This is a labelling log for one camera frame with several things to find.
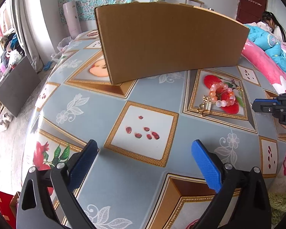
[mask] long black hair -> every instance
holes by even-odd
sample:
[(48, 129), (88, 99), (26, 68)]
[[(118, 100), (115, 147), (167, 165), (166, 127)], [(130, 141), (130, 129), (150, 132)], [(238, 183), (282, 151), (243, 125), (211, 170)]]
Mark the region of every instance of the long black hair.
[(282, 33), (282, 37), (283, 37), (283, 41), (286, 42), (286, 32), (285, 32), (284, 28), (281, 26), (281, 24), (278, 23), (278, 20), (276, 19), (275, 15), (271, 12), (264, 11), (262, 13), (262, 18), (263, 18), (264, 22), (266, 22), (266, 20), (270, 21), (270, 19), (272, 19), (274, 24), (280, 28), (281, 33)]

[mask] white shirt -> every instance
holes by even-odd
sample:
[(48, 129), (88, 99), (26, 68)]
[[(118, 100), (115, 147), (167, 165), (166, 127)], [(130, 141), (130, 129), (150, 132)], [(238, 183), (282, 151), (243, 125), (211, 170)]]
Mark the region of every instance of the white shirt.
[(281, 29), (280, 29), (279, 26), (276, 26), (276, 27), (275, 27), (275, 29), (273, 30), (273, 34), (276, 35), (281, 42), (284, 42), (284, 41), (283, 41), (282, 32), (281, 32)]

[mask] floor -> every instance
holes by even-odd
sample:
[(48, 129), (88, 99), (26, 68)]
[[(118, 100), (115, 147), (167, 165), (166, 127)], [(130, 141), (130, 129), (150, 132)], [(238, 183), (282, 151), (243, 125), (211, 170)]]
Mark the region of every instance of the floor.
[[(9, 124), (6, 131), (0, 131), (0, 191), (15, 194), (21, 191), (21, 162), (24, 140), (36, 100), (46, 82), (50, 71), (41, 71), (41, 83), (28, 98), (21, 112)], [(3, 109), (0, 117), (8, 112)]]

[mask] door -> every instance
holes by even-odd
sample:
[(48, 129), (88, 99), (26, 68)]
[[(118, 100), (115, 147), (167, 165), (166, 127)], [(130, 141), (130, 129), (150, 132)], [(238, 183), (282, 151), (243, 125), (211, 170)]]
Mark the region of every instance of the door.
[(267, 0), (239, 0), (236, 20), (240, 23), (259, 22), (266, 10)]

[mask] turquoise blanket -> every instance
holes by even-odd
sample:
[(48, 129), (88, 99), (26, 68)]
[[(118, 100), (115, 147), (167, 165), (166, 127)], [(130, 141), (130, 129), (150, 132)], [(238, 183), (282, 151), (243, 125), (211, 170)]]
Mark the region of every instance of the turquoise blanket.
[(253, 27), (247, 24), (245, 24), (245, 26), (250, 29), (248, 39), (263, 49), (282, 71), (286, 73), (286, 54), (281, 49), (281, 42), (259, 27)]

